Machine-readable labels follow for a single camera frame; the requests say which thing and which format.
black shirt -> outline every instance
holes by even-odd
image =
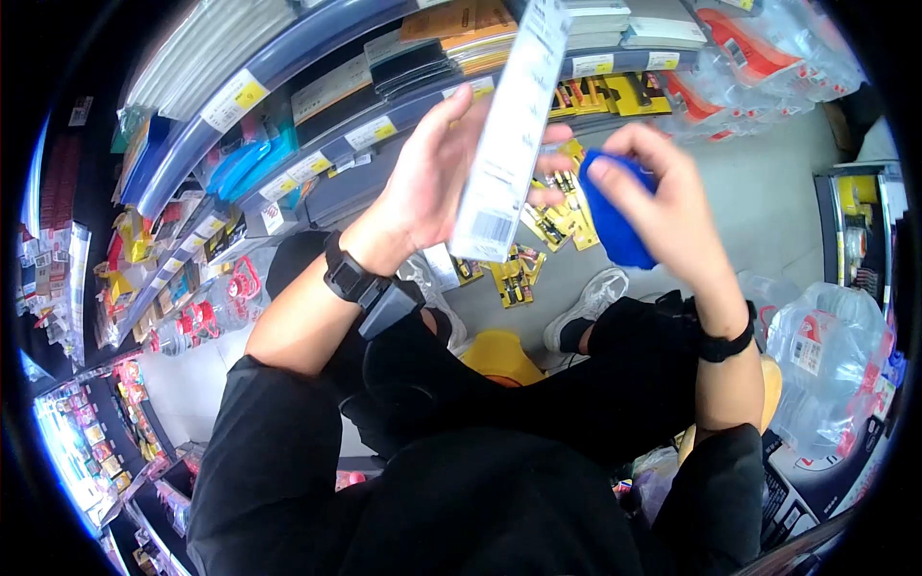
[[[380,477],[335,492],[341,434],[320,382],[241,359],[195,484],[199,573],[724,574],[759,550],[750,425],[695,448],[652,531],[625,518],[593,462],[510,430],[416,441]]]

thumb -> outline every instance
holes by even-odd
[[[422,117],[413,137],[424,146],[442,141],[449,126],[465,115],[474,102],[474,90],[470,84],[462,84],[455,93],[442,100]]]
[[[618,208],[633,227],[644,228],[656,218],[656,203],[637,178],[617,162],[602,157],[593,160],[587,171],[589,178],[613,206]]]

forearm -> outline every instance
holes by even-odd
[[[342,233],[339,247],[379,276],[391,276],[408,257],[402,239],[376,225],[375,206]],[[330,290],[325,273],[321,255],[266,308],[246,343],[246,354],[305,376],[320,373],[361,313],[358,304]]]
[[[750,321],[746,300],[729,264],[704,285],[695,287],[695,302],[702,328],[711,336],[736,338]],[[755,340],[736,356],[718,364],[699,360],[695,389],[695,422],[699,430],[696,442],[705,438],[707,432],[740,424],[749,423],[759,429],[764,400],[762,365]]]

wrist-mounted device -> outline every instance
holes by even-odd
[[[701,327],[701,320],[698,318],[694,296],[682,300],[681,292],[672,290],[656,299],[656,311],[680,320],[685,342],[695,350],[698,358],[714,364],[736,356],[745,350],[752,340],[756,311],[750,300],[746,300],[746,307],[749,310],[749,323],[746,324],[746,329],[738,337],[728,340],[722,336],[711,336],[704,331]]]
[[[339,249],[339,236],[340,232],[335,231],[326,239],[324,282],[341,299],[361,306],[365,312],[359,326],[361,337],[371,340],[422,308],[426,300],[415,282],[368,272],[348,252]]]

left hand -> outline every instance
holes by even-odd
[[[462,84],[436,104],[400,151],[394,172],[371,207],[343,232],[339,245],[366,270],[391,276],[411,254],[448,240],[455,226],[461,192],[470,172],[491,98],[474,101]],[[543,143],[573,137],[565,124],[549,126]],[[536,171],[572,170],[563,154],[538,157]],[[559,204],[560,191],[532,189],[530,204]]]

